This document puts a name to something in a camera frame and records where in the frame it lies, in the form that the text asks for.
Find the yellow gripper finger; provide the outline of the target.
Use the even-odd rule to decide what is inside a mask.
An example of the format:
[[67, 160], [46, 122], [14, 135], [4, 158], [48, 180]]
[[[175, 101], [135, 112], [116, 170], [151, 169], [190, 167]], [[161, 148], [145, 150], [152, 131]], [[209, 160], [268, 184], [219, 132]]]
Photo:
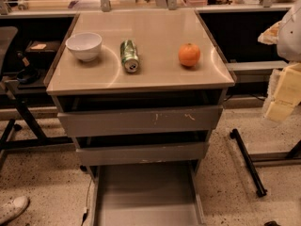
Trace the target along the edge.
[[301, 63], [290, 63], [282, 71], [273, 69], [267, 94], [264, 117], [274, 122], [285, 121], [301, 103]]

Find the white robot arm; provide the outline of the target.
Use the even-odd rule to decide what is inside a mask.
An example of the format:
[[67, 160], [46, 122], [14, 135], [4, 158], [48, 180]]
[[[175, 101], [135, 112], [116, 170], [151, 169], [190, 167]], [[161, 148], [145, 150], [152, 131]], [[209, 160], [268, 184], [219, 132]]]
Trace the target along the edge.
[[285, 121], [301, 103], [301, 1], [298, 0], [281, 21], [258, 37], [258, 42], [277, 46], [277, 54], [289, 61], [282, 70], [273, 69], [263, 104], [263, 117]]

